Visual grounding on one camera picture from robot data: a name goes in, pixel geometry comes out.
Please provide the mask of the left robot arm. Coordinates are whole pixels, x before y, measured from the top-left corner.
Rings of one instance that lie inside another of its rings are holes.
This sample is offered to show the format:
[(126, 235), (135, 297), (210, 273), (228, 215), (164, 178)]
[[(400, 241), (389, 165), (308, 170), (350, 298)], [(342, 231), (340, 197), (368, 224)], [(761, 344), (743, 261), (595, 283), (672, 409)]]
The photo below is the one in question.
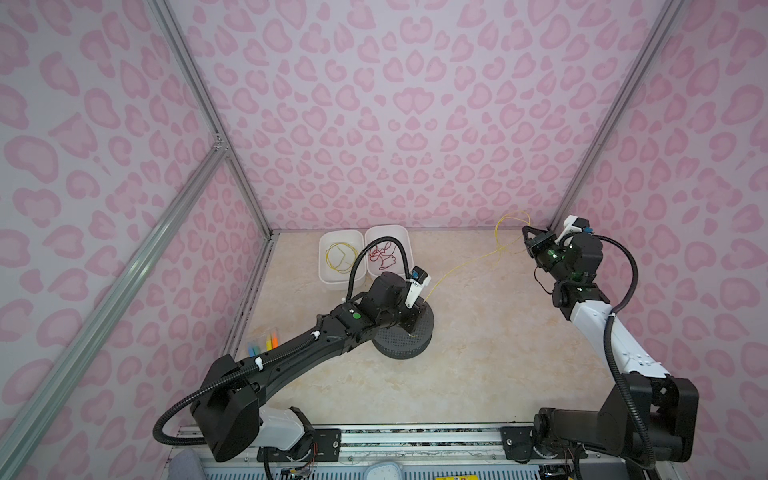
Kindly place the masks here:
[(345, 300), (301, 335), (269, 351), (237, 361), (213, 362), (198, 390), (156, 421), (155, 441), (173, 447), (206, 446), (226, 462), (256, 446), (265, 456), (281, 451), (302, 461), (313, 453), (315, 429), (297, 407), (275, 409), (267, 402), (317, 365), (367, 342), (384, 356), (407, 360), (429, 346), (434, 314), (421, 292), (430, 279), (419, 267), (386, 271), (361, 293), (347, 286)]

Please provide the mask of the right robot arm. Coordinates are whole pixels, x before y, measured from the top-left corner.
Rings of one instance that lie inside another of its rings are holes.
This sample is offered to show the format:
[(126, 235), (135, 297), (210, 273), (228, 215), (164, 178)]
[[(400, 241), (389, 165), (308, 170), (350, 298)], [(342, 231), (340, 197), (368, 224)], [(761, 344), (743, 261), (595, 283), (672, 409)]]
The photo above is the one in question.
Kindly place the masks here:
[[(613, 387), (600, 409), (542, 408), (527, 438), (506, 438), (506, 456), (528, 463), (534, 456), (570, 454), (580, 461), (587, 451), (610, 455), (639, 470), (659, 462), (685, 463), (693, 454), (699, 392), (692, 381), (673, 376), (620, 322), (639, 284), (638, 263), (621, 242), (593, 232), (576, 218), (561, 235), (525, 225), (528, 255), (553, 279), (553, 306), (600, 355)], [(611, 304), (596, 282), (603, 248), (617, 248), (630, 267), (629, 287)]]

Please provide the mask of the dark grey cable spool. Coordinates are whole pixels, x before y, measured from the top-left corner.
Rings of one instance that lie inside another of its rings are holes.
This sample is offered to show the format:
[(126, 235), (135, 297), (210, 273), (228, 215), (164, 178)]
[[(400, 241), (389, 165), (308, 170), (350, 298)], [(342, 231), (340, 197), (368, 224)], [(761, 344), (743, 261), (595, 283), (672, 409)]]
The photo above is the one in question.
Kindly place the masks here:
[(400, 326), (380, 330), (373, 338), (374, 347), (384, 356), (395, 360), (412, 359), (423, 353), (431, 343), (434, 329), (434, 312), (422, 298), (416, 301), (418, 308), (415, 328), (408, 333)]

